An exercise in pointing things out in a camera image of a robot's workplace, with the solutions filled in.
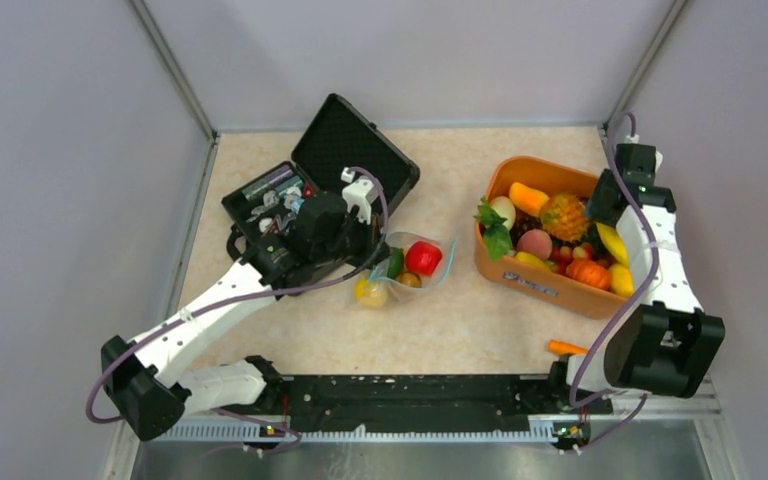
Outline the small orange pumpkin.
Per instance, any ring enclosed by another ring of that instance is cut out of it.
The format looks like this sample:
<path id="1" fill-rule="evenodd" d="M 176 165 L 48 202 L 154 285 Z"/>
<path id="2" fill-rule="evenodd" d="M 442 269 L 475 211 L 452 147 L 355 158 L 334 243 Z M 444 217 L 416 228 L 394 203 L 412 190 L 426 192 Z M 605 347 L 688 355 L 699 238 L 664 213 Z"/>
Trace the small orange pumpkin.
<path id="1" fill-rule="evenodd" d="M 601 290 L 609 290 L 612 282 L 612 275 L 606 267 L 586 258 L 573 260 L 565 273 L 572 280 Z"/>

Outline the green lime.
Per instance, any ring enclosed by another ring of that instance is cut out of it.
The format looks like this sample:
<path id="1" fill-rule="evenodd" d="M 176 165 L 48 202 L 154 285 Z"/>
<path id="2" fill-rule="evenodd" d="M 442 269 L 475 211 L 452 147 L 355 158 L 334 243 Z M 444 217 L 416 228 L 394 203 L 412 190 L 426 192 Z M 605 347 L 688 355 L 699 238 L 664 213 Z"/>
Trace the green lime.
<path id="1" fill-rule="evenodd" d="M 386 268 L 386 276 L 389 279 L 396 279 L 404 271 L 404 250 L 398 247 L 390 249 L 390 257 Z"/>

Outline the yellow orange peach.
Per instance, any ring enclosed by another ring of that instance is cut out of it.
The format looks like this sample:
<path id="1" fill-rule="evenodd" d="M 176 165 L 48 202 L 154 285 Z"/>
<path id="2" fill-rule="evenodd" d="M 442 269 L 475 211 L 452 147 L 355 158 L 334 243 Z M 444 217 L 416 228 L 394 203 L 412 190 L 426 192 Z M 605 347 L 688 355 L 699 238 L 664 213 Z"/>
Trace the yellow orange peach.
<path id="1" fill-rule="evenodd" d="M 354 297 L 361 306 L 381 309 L 387 304 L 390 292 L 383 281 L 362 279 L 355 285 Z"/>

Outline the clear zip top bag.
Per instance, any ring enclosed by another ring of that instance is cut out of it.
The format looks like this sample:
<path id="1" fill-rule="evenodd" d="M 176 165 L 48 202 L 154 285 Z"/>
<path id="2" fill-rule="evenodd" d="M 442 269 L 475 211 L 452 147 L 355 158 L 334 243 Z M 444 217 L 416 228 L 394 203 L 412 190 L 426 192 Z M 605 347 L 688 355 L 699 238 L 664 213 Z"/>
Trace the clear zip top bag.
<path id="1" fill-rule="evenodd" d="M 358 307 L 383 309 L 429 293 L 447 278 L 458 239 L 396 231 L 387 235 L 386 245 L 389 256 L 355 283 L 351 300 Z"/>

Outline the brown potato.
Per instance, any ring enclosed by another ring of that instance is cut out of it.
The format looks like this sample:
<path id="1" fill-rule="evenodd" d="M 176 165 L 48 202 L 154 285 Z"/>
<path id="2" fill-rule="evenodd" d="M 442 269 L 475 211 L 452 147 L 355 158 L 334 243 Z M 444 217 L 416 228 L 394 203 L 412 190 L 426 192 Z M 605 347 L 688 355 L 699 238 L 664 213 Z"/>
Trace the brown potato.
<path id="1" fill-rule="evenodd" d="M 409 271 L 405 271 L 398 275 L 396 281 L 410 288 L 421 288 L 423 286 L 421 277 Z"/>

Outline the red apple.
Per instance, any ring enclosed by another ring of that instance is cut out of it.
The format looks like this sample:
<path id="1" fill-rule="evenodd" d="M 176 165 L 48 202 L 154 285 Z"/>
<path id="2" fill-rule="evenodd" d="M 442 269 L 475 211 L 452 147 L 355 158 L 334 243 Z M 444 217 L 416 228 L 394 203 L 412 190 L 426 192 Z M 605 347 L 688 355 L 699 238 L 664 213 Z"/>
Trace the red apple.
<path id="1" fill-rule="evenodd" d="M 417 275 L 431 277 L 443 259 L 442 250 L 427 241 L 417 241 L 405 253 L 405 268 Z"/>

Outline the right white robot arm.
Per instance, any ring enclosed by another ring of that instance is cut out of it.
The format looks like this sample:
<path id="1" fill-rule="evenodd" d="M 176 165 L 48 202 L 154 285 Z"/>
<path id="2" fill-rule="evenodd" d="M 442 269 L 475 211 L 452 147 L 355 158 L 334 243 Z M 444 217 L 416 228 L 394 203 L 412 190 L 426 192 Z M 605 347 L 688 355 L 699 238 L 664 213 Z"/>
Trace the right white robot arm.
<path id="1" fill-rule="evenodd" d="M 597 336 L 575 374 L 546 385 L 549 404 L 572 412 L 618 390 L 690 398 L 722 345 L 724 321 L 705 312 L 687 278 L 672 191 L 656 183 L 663 161 L 631 136 L 619 143 L 585 208 L 613 228 L 633 292 Z"/>

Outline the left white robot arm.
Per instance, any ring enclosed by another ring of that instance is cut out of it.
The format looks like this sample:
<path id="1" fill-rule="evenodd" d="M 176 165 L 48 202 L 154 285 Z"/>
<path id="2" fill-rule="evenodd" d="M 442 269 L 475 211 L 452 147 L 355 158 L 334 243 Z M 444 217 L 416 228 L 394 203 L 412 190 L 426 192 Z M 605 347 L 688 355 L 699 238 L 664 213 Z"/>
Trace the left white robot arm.
<path id="1" fill-rule="evenodd" d="M 104 392 L 142 441 L 153 440 L 182 418 L 232 404 L 268 413 L 279 404 L 280 386 L 250 361 L 190 370 L 191 363 L 246 317 L 288 295 L 314 289 L 310 274 L 326 264 L 348 263 L 352 274 L 378 261 L 388 250 L 388 213 L 380 193 L 321 192 L 291 197 L 288 225 L 248 242 L 230 269 L 208 290 L 160 325 L 131 340 L 114 336 L 100 349 L 100 378 L 86 404 Z"/>

